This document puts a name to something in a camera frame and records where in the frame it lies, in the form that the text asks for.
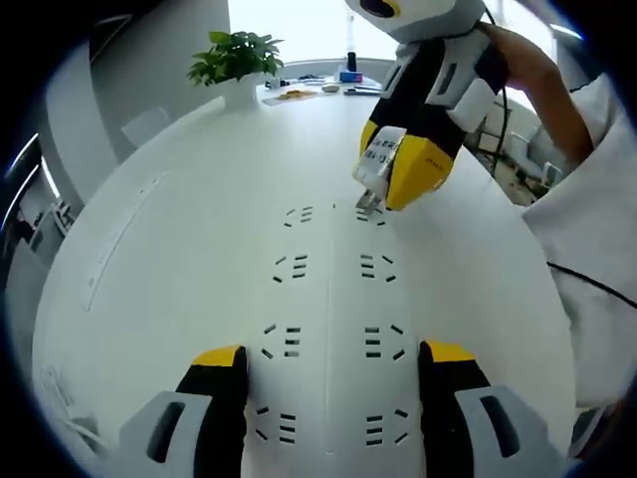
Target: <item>black cable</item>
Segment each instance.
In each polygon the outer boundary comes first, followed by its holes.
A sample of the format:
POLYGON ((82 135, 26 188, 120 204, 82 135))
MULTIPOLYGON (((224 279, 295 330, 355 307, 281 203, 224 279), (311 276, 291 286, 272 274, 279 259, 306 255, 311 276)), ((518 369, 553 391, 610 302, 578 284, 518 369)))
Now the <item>black cable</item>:
POLYGON ((562 267, 562 266, 558 266, 557 264, 553 264, 552 262, 547 262, 546 263, 548 265, 548 267, 555 269, 556 271, 562 272, 564 274, 567 274, 569 276, 573 276, 576 277, 577 279, 584 281, 588 284, 590 284, 591 286, 596 287, 597 289, 600 289, 602 291, 604 291, 607 294, 610 294, 613 297, 616 297, 617 299, 619 299, 620 301, 625 302, 626 304, 628 304, 630 307, 632 307, 633 309, 637 310, 637 303, 635 301, 632 301, 630 299, 628 299, 626 296, 624 296, 623 294, 617 292, 616 290, 608 287, 605 284, 602 284, 601 282, 597 282, 594 279, 591 279, 588 276, 585 276, 584 274, 581 274, 579 272, 575 272, 571 269, 568 269, 566 267, 562 267))
MULTIPOLYGON (((496 24, 496 19, 494 18, 494 16, 491 14, 491 12, 489 11, 489 9, 487 7, 485 7, 485 10, 487 10, 487 16, 489 17, 489 20, 491 21, 491 23, 495 26, 498 26, 496 24)), ((509 100, 507 99, 507 88, 504 87, 502 88, 502 103, 505 109, 505 117, 502 121, 502 132, 500 133, 500 138, 498 139, 498 145, 496 146, 496 155, 494 157, 494 161, 498 161, 498 156, 501 155, 501 151, 502 151, 502 146, 505 143, 505 136, 507 134, 507 127, 509 126, 509 100)))

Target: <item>human hand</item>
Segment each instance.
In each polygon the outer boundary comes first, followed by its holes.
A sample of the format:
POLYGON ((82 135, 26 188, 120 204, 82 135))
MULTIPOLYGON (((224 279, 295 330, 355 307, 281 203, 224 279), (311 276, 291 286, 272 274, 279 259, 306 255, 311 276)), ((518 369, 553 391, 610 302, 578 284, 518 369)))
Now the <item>human hand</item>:
POLYGON ((507 85, 529 92, 541 88, 548 77, 559 76, 557 65, 525 37, 504 28, 480 24, 482 30, 502 53, 509 66, 507 85))

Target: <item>white shirt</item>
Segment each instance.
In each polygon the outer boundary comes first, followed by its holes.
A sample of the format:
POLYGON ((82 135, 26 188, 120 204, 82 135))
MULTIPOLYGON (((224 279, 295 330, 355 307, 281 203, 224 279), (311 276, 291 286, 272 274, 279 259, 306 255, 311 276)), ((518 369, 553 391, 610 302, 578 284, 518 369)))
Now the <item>white shirt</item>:
MULTIPOLYGON (((609 79, 573 94, 594 151, 524 219, 546 260, 637 302, 637 140, 609 79)), ((571 319, 580 406, 607 404, 637 370, 637 310, 552 271, 571 319)))

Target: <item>white flower pot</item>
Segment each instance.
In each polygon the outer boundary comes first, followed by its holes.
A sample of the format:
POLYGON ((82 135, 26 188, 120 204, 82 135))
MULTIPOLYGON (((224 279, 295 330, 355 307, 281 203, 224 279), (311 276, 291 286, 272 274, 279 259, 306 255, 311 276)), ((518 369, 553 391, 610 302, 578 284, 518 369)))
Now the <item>white flower pot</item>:
POLYGON ((254 74, 243 77, 239 82, 237 82, 237 80, 228 80, 222 83, 226 109, 236 110, 255 107, 258 104, 258 78, 259 75, 254 74))

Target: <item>human arm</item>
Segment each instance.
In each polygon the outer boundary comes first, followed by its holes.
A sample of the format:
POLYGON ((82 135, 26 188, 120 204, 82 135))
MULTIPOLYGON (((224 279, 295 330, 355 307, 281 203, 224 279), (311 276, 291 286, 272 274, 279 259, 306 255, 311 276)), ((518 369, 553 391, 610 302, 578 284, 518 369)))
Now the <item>human arm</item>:
POLYGON ((508 85, 527 94, 546 132, 566 158, 574 164, 583 162, 593 151, 593 143, 557 65, 514 32, 486 24, 481 29, 507 61, 508 85))

